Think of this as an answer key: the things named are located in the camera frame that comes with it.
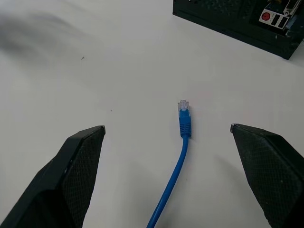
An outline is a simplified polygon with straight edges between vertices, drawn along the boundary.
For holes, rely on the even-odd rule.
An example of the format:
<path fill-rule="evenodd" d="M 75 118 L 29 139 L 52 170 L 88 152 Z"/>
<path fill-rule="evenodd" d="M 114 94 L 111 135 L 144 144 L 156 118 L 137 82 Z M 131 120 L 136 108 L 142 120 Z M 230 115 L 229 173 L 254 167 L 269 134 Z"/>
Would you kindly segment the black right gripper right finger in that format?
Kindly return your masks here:
<path fill-rule="evenodd" d="M 282 136 L 230 128 L 247 182 L 271 228 L 304 228 L 304 157 Z"/>

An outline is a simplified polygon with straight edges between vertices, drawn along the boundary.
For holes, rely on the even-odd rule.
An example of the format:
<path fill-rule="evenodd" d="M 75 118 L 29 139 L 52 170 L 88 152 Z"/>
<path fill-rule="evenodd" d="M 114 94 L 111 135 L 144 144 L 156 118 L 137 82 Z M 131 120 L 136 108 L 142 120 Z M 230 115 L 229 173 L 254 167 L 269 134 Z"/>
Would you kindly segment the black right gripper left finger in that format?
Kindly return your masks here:
<path fill-rule="evenodd" d="M 104 136 L 101 125 L 67 138 L 35 175 L 0 228 L 82 228 Z"/>

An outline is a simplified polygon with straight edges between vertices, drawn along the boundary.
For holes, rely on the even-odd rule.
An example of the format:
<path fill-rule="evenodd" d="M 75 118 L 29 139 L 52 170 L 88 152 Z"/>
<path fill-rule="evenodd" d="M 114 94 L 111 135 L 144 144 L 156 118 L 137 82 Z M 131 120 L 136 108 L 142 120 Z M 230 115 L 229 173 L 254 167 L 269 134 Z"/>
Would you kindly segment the black computer case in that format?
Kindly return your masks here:
<path fill-rule="evenodd" d="M 304 0 L 173 0 L 172 13 L 284 59 L 304 41 Z"/>

